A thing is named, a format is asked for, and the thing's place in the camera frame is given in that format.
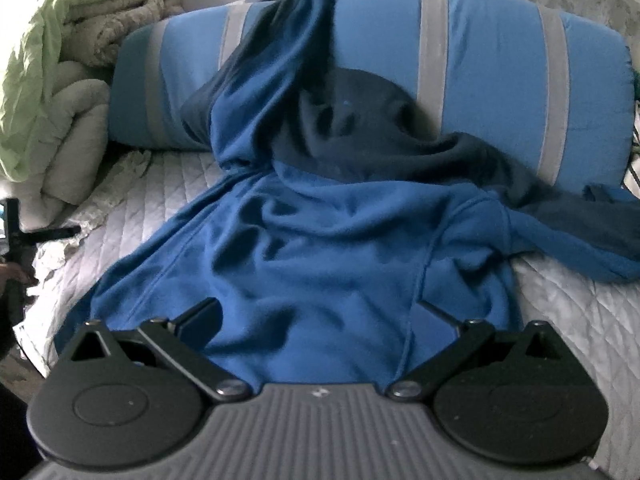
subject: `mattress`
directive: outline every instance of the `mattress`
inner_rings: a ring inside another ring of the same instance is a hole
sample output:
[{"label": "mattress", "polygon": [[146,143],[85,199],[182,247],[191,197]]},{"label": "mattress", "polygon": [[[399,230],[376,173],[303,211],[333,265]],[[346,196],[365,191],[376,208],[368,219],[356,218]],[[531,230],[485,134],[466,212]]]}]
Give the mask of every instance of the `mattress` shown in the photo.
[{"label": "mattress", "polygon": [[[157,152],[151,156],[146,173],[102,225],[65,255],[64,265],[48,272],[41,295],[16,327],[18,341],[43,375],[57,359],[52,338],[71,306],[111,264],[135,250],[221,176],[210,153]],[[44,245],[38,253],[37,272],[50,267],[53,244]],[[616,479],[637,480],[640,283],[602,285],[536,254],[514,259],[513,268],[524,320],[549,320],[609,403],[609,425],[596,461]]]}]

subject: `blue jacket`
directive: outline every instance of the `blue jacket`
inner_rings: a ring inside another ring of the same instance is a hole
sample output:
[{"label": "blue jacket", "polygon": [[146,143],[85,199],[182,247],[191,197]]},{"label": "blue jacket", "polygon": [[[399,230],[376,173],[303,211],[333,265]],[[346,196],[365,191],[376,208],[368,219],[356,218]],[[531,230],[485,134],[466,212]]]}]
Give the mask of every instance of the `blue jacket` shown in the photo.
[{"label": "blue jacket", "polygon": [[185,103],[226,177],[105,273],[59,348],[89,318],[128,330],[215,297],[222,329],[187,343],[255,388],[384,387],[450,344],[451,320],[519,327],[514,254],[640,277],[638,202],[560,192],[467,134],[428,139],[403,90],[332,70],[333,6],[268,7]]}]

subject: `screw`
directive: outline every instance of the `screw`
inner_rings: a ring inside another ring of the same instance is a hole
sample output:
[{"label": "screw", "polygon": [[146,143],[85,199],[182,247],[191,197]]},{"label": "screw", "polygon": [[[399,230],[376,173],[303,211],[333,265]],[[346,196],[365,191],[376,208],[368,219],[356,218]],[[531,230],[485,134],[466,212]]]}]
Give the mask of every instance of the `screw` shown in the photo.
[{"label": "screw", "polygon": [[227,379],[216,386],[216,393],[223,397],[241,397],[245,396],[248,391],[248,384],[240,379]]},{"label": "screw", "polygon": [[422,387],[415,381],[399,381],[391,387],[391,395],[396,399],[413,400],[421,393]]}]

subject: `human hand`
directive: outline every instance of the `human hand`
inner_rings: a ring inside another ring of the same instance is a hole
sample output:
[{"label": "human hand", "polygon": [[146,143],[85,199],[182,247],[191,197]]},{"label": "human hand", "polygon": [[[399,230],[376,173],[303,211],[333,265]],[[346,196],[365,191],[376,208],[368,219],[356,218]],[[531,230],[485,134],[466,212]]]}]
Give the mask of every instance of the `human hand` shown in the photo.
[{"label": "human hand", "polygon": [[0,264],[0,296],[4,294],[6,282],[15,280],[23,285],[33,286],[38,284],[33,276],[16,263]]}]

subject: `white logo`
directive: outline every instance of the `white logo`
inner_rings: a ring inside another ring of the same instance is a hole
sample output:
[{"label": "white logo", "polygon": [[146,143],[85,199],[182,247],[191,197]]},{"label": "white logo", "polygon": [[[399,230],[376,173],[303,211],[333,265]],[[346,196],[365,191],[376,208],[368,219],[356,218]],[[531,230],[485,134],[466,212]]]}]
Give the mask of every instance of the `white logo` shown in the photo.
[{"label": "white logo", "polygon": [[313,395],[316,399],[322,399],[322,398],[326,397],[327,395],[329,395],[330,393],[331,392],[329,390],[327,390],[326,388],[323,388],[321,386],[317,390],[313,390],[311,392],[311,395]]}]

